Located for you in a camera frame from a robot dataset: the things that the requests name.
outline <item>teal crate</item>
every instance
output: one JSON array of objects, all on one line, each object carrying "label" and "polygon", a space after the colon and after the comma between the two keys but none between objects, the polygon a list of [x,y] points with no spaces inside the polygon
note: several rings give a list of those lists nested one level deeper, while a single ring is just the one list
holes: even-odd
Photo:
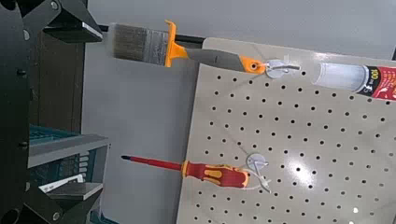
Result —
[{"label": "teal crate", "polygon": [[31,146],[37,144],[57,141],[63,138],[78,136],[78,133],[70,133],[57,129],[44,128],[35,125],[29,127],[29,143]]},{"label": "teal crate", "polygon": [[[31,146],[50,144],[76,136],[79,134],[30,125],[29,141]],[[38,165],[29,169],[30,180],[36,182],[38,186],[42,186],[73,175],[83,174],[86,182],[92,182],[95,156],[96,149],[93,149],[83,155],[76,154]]]}]

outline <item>black bolt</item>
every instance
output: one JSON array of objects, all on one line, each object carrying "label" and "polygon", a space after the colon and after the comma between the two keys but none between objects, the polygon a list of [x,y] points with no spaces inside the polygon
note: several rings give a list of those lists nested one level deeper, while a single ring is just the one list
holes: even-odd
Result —
[{"label": "black bolt", "polygon": [[18,69],[18,70],[17,70],[17,76],[18,76],[18,77],[24,77],[24,76],[26,76],[26,71],[25,71],[25,70],[22,70],[22,69]]}]

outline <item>gray wall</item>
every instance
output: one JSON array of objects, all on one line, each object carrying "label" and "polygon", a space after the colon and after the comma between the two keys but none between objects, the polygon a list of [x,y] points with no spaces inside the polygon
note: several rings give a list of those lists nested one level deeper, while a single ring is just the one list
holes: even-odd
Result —
[{"label": "gray wall", "polygon": [[[129,22],[184,35],[389,59],[396,42],[391,0],[91,0],[99,23]],[[110,137],[104,193],[106,215],[121,223],[174,223],[180,175],[122,161],[132,154],[183,161],[197,66],[174,68],[106,56],[103,44],[87,45],[84,133]]]}]

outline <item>glue bottle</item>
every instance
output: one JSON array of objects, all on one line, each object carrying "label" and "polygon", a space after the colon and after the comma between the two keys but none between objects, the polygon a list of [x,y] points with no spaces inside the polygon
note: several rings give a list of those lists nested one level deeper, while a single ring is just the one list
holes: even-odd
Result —
[{"label": "glue bottle", "polygon": [[396,68],[321,63],[314,85],[396,101]]}]

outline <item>paintbrush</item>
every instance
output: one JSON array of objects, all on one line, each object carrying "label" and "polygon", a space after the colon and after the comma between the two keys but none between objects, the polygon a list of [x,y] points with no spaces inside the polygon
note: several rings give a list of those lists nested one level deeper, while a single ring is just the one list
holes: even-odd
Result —
[{"label": "paintbrush", "polygon": [[154,31],[126,24],[108,27],[108,48],[115,58],[171,67],[175,58],[191,59],[209,66],[262,74],[266,64],[242,55],[216,49],[187,49],[175,42],[177,27],[171,21],[169,32]]}]

